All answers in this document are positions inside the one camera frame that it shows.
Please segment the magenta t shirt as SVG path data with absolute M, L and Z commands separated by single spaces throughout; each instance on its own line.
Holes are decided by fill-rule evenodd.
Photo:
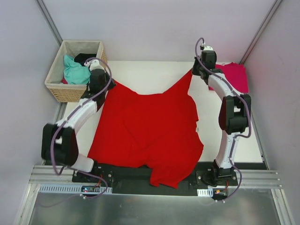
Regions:
M 220 69 L 228 82 L 239 92 L 248 93 L 248 79 L 246 68 L 243 65 L 231 62 L 216 64 L 216 68 Z

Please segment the red t shirt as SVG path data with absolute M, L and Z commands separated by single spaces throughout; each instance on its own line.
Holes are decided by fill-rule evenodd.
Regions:
M 88 157 L 120 167 L 149 167 L 150 184 L 177 188 L 196 166 L 203 144 L 188 94 L 191 72 L 163 93 L 141 95 L 121 83 L 107 94 Z

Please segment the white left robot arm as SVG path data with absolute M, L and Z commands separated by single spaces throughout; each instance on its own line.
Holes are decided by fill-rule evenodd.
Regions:
M 99 111 L 105 102 L 108 90 L 115 83 L 104 69 L 94 69 L 90 74 L 90 82 L 77 106 L 65 118 L 55 124 L 47 123 L 43 128 L 41 157 L 53 165 L 69 166 L 83 171 L 88 182 L 95 182 L 99 177 L 95 161 L 79 153 L 76 135 L 85 122 Z

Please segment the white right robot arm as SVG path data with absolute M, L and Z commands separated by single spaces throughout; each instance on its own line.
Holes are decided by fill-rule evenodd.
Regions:
M 216 187 L 232 178 L 234 155 L 240 137 L 251 136 L 251 97 L 237 91 L 216 68 L 217 55 L 213 50 L 202 50 L 195 56 L 192 74 L 200 76 L 222 100 L 218 116 L 222 130 L 221 144 L 210 171 L 201 176 L 204 184 Z

